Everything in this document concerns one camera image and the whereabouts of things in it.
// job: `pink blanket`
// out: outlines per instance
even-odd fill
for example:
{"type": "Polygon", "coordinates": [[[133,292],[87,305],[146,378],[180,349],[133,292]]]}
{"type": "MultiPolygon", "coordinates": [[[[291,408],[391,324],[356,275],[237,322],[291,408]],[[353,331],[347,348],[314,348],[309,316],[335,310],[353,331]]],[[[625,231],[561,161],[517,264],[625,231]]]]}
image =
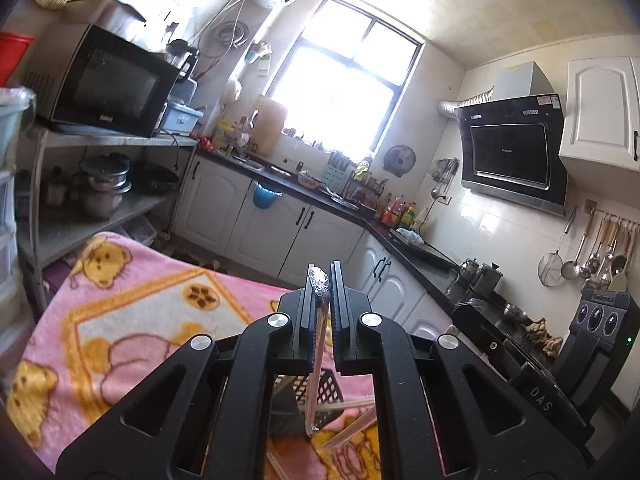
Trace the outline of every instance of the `pink blanket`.
{"type": "MultiPolygon", "coordinates": [[[[18,366],[7,411],[51,469],[62,450],[185,341],[224,338],[273,312],[283,288],[174,260],[114,233],[87,243],[38,323],[18,366]]],[[[330,336],[322,364],[334,368],[330,336]]],[[[370,378],[338,377],[345,400],[373,395],[370,378]]],[[[306,440],[271,449],[292,480],[380,478],[377,427],[337,454],[322,444],[349,424],[347,410],[306,440]]],[[[274,478],[267,466],[266,477],[274,478]]]]}

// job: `black countertop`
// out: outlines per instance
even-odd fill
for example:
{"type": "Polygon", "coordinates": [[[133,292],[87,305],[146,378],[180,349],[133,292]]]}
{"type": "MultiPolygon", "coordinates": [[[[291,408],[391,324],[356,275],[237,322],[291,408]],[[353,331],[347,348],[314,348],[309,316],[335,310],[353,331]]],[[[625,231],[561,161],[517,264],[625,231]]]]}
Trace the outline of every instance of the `black countertop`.
{"type": "MultiPolygon", "coordinates": [[[[268,169],[268,166],[261,171],[236,161],[233,158],[221,156],[217,153],[198,150],[198,155],[211,160],[221,166],[225,166],[230,170],[242,173],[245,176],[256,180],[269,189],[281,191],[294,196],[313,206],[324,209],[332,214],[340,216],[355,224],[361,225],[369,233],[376,237],[382,246],[407,269],[411,275],[424,287],[427,293],[434,301],[450,316],[456,303],[468,299],[468,295],[464,291],[449,290],[449,286],[456,277],[456,269],[453,264],[441,259],[434,264],[433,258],[425,261],[422,256],[417,256],[412,251],[404,247],[400,242],[396,241],[389,234],[389,227],[372,219],[363,218],[357,211],[351,210],[334,202],[328,195],[318,190],[310,190],[300,185],[294,179],[288,179],[274,171],[268,169]]],[[[489,308],[485,309],[482,314],[496,327],[507,335],[511,336],[520,344],[530,355],[536,358],[540,363],[549,368],[552,363],[542,353],[542,347],[534,345],[524,337],[524,329],[520,325],[516,325],[509,320],[505,320],[502,316],[504,309],[504,300],[497,294],[494,294],[488,301],[489,308]]]]}

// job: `cabinet door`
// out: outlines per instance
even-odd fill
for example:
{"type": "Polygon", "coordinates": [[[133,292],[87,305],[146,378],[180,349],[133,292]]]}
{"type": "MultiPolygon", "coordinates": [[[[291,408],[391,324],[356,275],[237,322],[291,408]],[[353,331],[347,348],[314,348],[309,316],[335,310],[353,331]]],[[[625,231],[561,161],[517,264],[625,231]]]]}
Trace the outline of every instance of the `cabinet door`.
{"type": "Polygon", "coordinates": [[[312,207],[278,277],[303,286],[309,264],[328,272],[333,261],[348,261],[363,232],[348,220],[312,207]]]}
{"type": "Polygon", "coordinates": [[[640,105],[631,59],[570,61],[568,71],[560,155],[640,169],[636,157],[640,105]]]}
{"type": "Polygon", "coordinates": [[[368,294],[386,258],[382,245],[373,235],[365,232],[344,266],[342,275],[345,285],[368,294]]]}
{"type": "Polygon", "coordinates": [[[369,291],[369,303],[374,312],[402,323],[424,296],[424,289],[400,263],[388,253],[386,256],[379,278],[369,291]]]}
{"type": "Polygon", "coordinates": [[[244,200],[225,256],[277,276],[310,206],[283,194],[270,208],[260,209],[254,205],[254,189],[244,200]]]}
{"type": "Polygon", "coordinates": [[[178,208],[175,233],[224,254],[251,179],[196,156],[178,208]]]}
{"type": "Polygon", "coordinates": [[[435,341],[450,324],[451,318],[429,294],[425,294],[404,320],[402,327],[408,334],[435,341]]]}

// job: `metal bolt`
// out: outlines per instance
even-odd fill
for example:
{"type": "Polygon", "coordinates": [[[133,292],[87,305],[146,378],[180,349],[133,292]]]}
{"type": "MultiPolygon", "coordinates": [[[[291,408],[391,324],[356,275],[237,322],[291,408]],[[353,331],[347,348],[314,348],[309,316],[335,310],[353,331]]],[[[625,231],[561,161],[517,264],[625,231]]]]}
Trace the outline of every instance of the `metal bolt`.
{"type": "Polygon", "coordinates": [[[211,338],[208,335],[197,335],[191,340],[191,348],[194,350],[206,350],[211,346],[211,338]]]}
{"type": "Polygon", "coordinates": [[[442,334],[438,338],[438,343],[440,344],[440,346],[442,346],[443,348],[446,348],[447,350],[453,350],[454,348],[458,348],[458,345],[460,344],[460,342],[458,341],[458,338],[451,334],[442,334]]]}
{"type": "Polygon", "coordinates": [[[362,324],[366,326],[378,326],[382,324],[382,318],[378,314],[373,312],[362,314],[360,320],[362,321],[362,324]]]}
{"type": "Polygon", "coordinates": [[[276,314],[271,314],[269,316],[269,319],[267,320],[267,323],[276,328],[285,326],[288,322],[289,316],[286,316],[285,314],[281,314],[279,312],[276,312],[276,314]]]}

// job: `metal shelf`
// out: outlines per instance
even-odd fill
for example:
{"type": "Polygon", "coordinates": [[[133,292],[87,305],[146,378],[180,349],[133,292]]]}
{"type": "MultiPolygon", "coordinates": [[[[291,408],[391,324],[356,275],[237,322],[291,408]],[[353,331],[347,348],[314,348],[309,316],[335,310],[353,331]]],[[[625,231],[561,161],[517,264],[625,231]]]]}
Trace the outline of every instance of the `metal shelf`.
{"type": "Polygon", "coordinates": [[[198,141],[191,137],[169,134],[159,134],[155,137],[126,136],[119,134],[99,135],[99,134],[60,134],[42,126],[35,124],[27,131],[27,138],[33,142],[38,141],[40,133],[46,130],[45,148],[72,148],[74,146],[195,146],[198,141]]]}
{"type": "MultiPolygon", "coordinates": [[[[177,197],[177,193],[166,195],[144,195],[129,191],[109,220],[95,220],[82,213],[77,207],[61,209],[42,208],[40,215],[40,266],[52,264],[69,251],[78,248],[100,231],[108,230],[142,215],[165,200],[177,197]]],[[[17,222],[17,241],[22,255],[34,264],[33,250],[29,234],[29,220],[17,222]]]]}

